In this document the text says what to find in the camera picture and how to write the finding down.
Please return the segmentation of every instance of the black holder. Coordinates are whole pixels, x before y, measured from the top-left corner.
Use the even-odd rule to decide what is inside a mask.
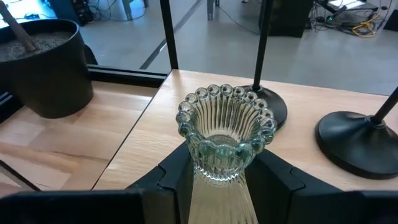
[[[398,102],[398,88],[374,116],[339,111],[324,116],[315,128],[321,151],[348,172],[369,178],[398,175],[398,136],[383,121]]]
[[[267,150],[245,175],[259,224],[398,222],[398,192],[343,192]],[[126,190],[18,193],[0,199],[0,217],[4,223],[186,224],[192,188],[183,143]]]
[[[253,85],[242,86],[246,91],[253,91],[259,98],[264,99],[268,107],[274,112],[274,118],[278,124],[277,129],[280,129],[287,118],[287,107],[285,101],[277,93],[264,88],[260,85],[262,64],[264,63],[264,56],[266,53],[266,45],[268,39],[268,31],[271,21],[272,6],[274,0],[267,0],[264,16],[262,17],[262,28],[260,34],[259,50],[257,52],[256,71],[254,73]]]

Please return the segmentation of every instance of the glass vase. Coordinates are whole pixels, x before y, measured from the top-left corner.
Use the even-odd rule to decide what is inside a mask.
[[[176,120],[195,166],[189,223],[257,223],[244,169],[274,138],[267,102],[240,86],[210,85],[186,96]]]

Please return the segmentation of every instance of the concrete floor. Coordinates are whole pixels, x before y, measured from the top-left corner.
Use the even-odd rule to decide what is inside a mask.
[[[170,0],[174,25],[196,1]],[[388,6],[389,0],[382,0],[383,5]],[[221,7],[234,20],[254,32],[259,32],[259,6],[256,0],[247,4],[221,0]],[[132,7],[133,17],[142,15],[140,1],[135,0]],[[138,70],[165,37],[159,1],[149,0],[149,7],[139,19],[95,21],[81,27],[81,34],[100,65]],[[259,36],[238,27],[217,8],[214,20],[207,21],[205,0],[178,30],[175,40],[181,69],[249,78],[254,75]],[[398,32],[381,30],[375,38],[366,39],[335,30],[308,30],[302,38],[269,38],[262,78],[389,95],[398,85],[397,64]],[[167,47],[147,70],[169,73]]]

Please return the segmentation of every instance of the soil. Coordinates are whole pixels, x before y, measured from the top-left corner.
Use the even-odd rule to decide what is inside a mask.
[[[0,44],[0,62],[30,57],[48,50],[53,49],[65,43],[72,36],[69,32],[53,32],[32,35],[37,50],[26,52],[24,46],[18,40],[12,40],[7,43]]]

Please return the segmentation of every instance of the plant stem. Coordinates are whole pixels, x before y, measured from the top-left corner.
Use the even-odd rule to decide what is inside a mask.
[[[36,46],[33,40],[30,38],[28,33],[22,28],[21,25],[15,20],[15,18],[8,11],[6,4],[0,0],[0,14],[2,15],[4,21],[8,23],[11,30],[17,37],[17,39],[23,44],[27,52],[32,52],[36,50]]]

